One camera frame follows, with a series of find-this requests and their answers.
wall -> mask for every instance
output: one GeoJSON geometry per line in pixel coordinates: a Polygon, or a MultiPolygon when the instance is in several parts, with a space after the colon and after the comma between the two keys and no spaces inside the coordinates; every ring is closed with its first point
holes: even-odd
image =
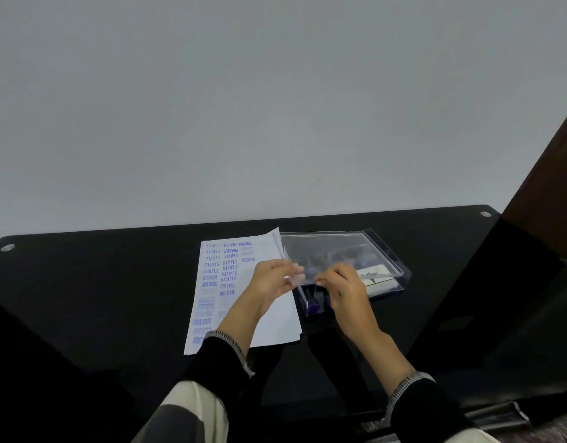
{"type": "Polygon", "coordinates": [[[0,0],[0,236],[486,203],[567,0],[0,0]]]}

plastic case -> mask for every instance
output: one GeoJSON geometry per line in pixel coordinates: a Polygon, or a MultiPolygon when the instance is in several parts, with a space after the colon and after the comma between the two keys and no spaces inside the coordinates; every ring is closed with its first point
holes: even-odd
{"type": "Polygon", "coordinates": [[[353,266],[370,298],[404,290],[411,276],[371,229],[281,233],[281,240],[285,255],[304,266],[305,280],[295,291],[307,316],[330,307],[328,292],[314,284],[314,277],[335,263],[353,266]]]}

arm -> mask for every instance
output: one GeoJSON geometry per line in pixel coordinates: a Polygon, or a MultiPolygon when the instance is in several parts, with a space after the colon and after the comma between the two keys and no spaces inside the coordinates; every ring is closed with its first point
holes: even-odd
{"type": "Polygon", "coordinates": [[[328,290],[341,331],[361,351],[386,391],[386,419],[402,443],[495,441],[473,429],[472,422],[442,394],[433,378],[417,372],[391,336],[379,329],[366,287],[355,269],[337,264],[317,275],[317,285],[328,290]]]}
{"type": "Polygon", "coordinates": [[[301,266],[289,260],[257,264],[249,286],[216,331],[206,334],[200,350],[148,420],[134,442],[225,442],[228,415],[253,372],[246,364],[259,319],[273,301],[292,290],[289,276],[301,266]]]}

hand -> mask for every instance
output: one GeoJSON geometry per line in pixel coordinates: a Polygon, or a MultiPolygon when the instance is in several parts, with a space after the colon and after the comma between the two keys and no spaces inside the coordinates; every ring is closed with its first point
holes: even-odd
{"type": "Polygon", "coordinates": [[[258,302],[260,317],[263,316],[276,298],[296,286],[292,282],[303,280],[304,268],[288,259],[261,261],[255,266],[255,272],[249,286],[241,297],[258,302]]]}
{"type": "Polygon", "coordinates": [[[331,307],[341,331],[360,347],[379,331],[378,322],[367,297],[366,286],[357,272],[338,263],[316,276],[318,286],[328,290],[331,307]]]}

stack of paper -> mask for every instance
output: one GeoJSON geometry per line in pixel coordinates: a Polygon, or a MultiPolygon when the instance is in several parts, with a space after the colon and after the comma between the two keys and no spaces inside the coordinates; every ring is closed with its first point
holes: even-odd
{"type": "MultiPolygon", "coordinates": [[[[280,229],[260,236],[203,241],[185,354],[196,354],[204,336],[219,325],[249,285],[259,261],[284,257],[280,229]]],[[[279,297],[259,320],[251,347],[300,339],[302,328],[292,292],[279,297]]]]}

